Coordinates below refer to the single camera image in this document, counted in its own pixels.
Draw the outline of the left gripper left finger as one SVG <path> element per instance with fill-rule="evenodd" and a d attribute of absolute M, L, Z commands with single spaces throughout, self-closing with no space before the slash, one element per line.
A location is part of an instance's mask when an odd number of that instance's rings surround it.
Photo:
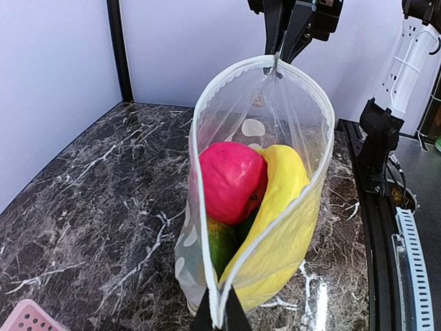
<path fill-rule="evenodd" d="M 209 308 L 209 290 L 207 288 L 194 317 L 192 331 L 214 331 Z"/>

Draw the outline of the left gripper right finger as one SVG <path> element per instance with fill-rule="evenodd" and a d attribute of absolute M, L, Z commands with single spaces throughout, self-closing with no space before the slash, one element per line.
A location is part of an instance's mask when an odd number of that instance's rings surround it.
<path fill-rule="evenodd" d="M 240 304 L 233 287 L 229 290 L 222 330 L 224 331 L 252 331 L 245 312 Z"/>

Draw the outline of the yellow toy banana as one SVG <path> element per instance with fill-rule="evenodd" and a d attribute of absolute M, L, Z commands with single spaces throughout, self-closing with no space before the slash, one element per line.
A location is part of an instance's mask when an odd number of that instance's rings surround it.
<path fill-rule="evenodd" d="M 293 277 L 308 251 L 318 219 L 330 154 L 309 176 L 290 146 L 259 149 L 268 184 L 254 223 L 220 278 L 245 311 L 274 297 Z"/>

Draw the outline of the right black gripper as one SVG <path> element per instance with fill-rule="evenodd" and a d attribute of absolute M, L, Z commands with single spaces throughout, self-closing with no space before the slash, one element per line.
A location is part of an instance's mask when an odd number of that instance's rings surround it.
<path fill-rule="evenodd" d="M 327 41 L 336 31 L 342 1 L 250 0 L 249 9 L 265 18 L 265 54 L 282 48 L 282 60 L 291 63 L 311 42 Z"/>

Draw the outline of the orange green toy mango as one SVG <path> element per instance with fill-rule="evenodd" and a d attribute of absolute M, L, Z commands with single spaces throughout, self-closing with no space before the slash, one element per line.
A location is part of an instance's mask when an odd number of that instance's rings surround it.
<path fill-rule="evenodd" d="M 218 280 L 247 238 L 257 214 L 258 210 L 253 211 L 245 222 L 238 225 L 227 225 L 207 217 L 210 256 Z"/>

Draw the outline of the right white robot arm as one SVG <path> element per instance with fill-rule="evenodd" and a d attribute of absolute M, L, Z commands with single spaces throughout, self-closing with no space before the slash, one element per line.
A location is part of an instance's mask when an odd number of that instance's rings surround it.
<path fill-rule="evenodd" d="M 327 41 L 336 31 L 342 1 L 249 1 L 250 10 L 263 13 L 266 54 L 292 62 L 312 39 Z M 390 152 L 396 150 L 409 98 L 429 55 L 440 50 L 440 2 L 403 1 L 401 37 L 382 85 L 360 116 L 366 133 L 358 155 L 362 188 L 383 194 Z"/>

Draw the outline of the pink plastic basket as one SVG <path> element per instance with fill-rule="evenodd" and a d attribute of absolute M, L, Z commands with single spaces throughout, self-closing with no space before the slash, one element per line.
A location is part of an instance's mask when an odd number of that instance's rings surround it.
<path fill-rule="evenodd" d="M 1 326 L 1 331 L 8 330 L 66 330 L 56 322 L 46 311 L 31 299 L 18 302 L 6 321 Z"/>

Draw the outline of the red toy fruit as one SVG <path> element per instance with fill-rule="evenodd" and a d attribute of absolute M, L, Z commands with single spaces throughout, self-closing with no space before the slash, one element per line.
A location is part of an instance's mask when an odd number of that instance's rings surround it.
<path fill-rule="evenodd" d="M 199 157 L 207 215 L 238 225 L 260 205 L 267 187 L 267 164 L 254 149 L 235 142 L 214 143 Z"/>

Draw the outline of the clear dotted zip bag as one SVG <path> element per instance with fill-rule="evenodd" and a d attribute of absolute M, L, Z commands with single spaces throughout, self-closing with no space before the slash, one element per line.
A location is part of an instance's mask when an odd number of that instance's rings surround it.
<path fill-rule="evenodd" d="M 305 258 L 334 147 L 323 89 L 275 55 L 218 74 L 189 131 L 185 222 L 175 276 L 193 330 L 248 330 Z"/>

